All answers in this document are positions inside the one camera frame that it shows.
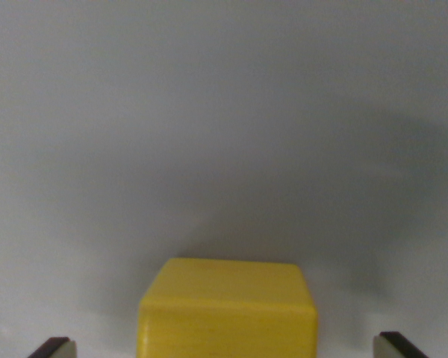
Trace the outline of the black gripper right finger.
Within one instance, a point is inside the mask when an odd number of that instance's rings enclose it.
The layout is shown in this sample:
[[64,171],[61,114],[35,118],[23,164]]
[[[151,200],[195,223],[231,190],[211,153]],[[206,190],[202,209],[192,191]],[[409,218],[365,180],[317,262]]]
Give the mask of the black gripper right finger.
[[398,331],[382,331],[373,337],[373,358],[429,358]]

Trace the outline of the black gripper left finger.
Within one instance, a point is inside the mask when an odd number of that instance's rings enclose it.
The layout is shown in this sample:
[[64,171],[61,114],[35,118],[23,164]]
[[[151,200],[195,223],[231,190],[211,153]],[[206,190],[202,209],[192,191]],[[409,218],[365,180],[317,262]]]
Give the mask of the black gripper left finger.
[[69,337],[50,337],[28,358],[76,358],[77,345]]

